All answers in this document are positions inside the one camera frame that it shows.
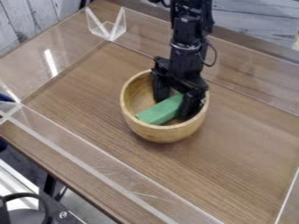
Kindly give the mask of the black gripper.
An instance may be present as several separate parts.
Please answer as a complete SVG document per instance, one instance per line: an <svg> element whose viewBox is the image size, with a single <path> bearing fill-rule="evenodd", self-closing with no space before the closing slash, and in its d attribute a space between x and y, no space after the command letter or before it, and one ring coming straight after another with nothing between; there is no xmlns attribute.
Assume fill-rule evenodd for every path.
<svg viewBox="0 0 299 224"><path fill-rule="evenodd" d="M202 78L207 55L207 44L183 44L171 41L170 58L154 57L153 86L154 100L162 102L170 97L171 89L183 93L179 118L195 116L206 102L209 84Z"/></svg>

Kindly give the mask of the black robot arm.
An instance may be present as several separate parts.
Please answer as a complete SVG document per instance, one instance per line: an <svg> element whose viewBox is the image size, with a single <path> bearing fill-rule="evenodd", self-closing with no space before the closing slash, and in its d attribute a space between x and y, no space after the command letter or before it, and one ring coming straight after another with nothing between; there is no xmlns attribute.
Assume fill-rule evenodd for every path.
<svg viewBox="0 0 299 224"><path fill-rule="evenodd" d="M154 99L162 102L170 97L171 89L182 93L177 112L179 119L195 116L205 105L210 86L202 78L209 47L207 36L213 32L213 0L150 0L165 5L171 12L173 38L170 58L154 57Z"/></svg>

